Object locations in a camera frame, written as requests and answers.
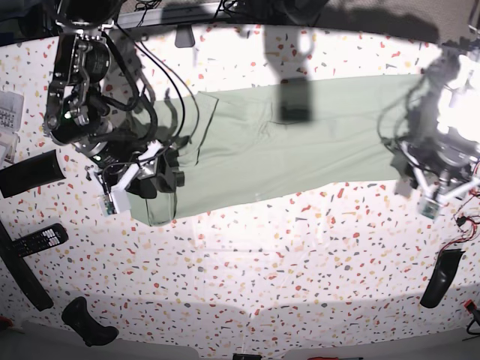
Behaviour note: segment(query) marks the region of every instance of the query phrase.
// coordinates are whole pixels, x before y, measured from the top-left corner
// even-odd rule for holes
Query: sage green towel
[[[178,159],[185,186],[177,191],[176,217],[330,182],[396,179],[377,122],[397,101],[382,122],[382,133],[390,137],[405,113],[399,99],[418,81],[416,75],[369,76],[199,93],[198,125],[194,103],[186,99],[187,122],[181,134],[196,130]],[[172,124],[172,106],[180,114],[178,100],[154,105],[166,128]],[[142,112],[136,121],[147,124],[149,119]],[[132,217],[152,226],[168,223],[174,200],[164,193],[150,200],[132,195]]]

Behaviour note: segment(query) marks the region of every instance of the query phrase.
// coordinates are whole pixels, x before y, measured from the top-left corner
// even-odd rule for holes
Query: terrazzo table surface
[[[291,77],[417,74],[440,54],[431,44],[382,35],[258,25],[198,25],[195,47],[177,49],[169,29],[146,36],[145,45],[193,92]],[[477,241],[464,245],[440,306],[419,305],[435,252],[458,233],[452,214],[461,203],[434,223],[418,215],[418,193],[394,195],[394,181],[330,184],[160,228],[129,213],[103,217],[85,178],[89,161],[70,146],[56,147],[41,128],[56,49],[56,38],[0,49],[1,88],[25,96],[16,161],[58,149],[67,176],[0,200],[1,221],[13,239],[56,221],[70,236],[26,258],[52,309],[36,311],[0,262],[2,316],[66,329],[62,309],[84,295],[94,318],[117,327],[120,338],[190,346],[202,357],[276,359],[296,348],[408,338],[468,323],[462,304],[479,300]],[[137,59],[163,98],[169,83],[147,58]],[[126,88],[115,72],[105,82],[112,95]]]

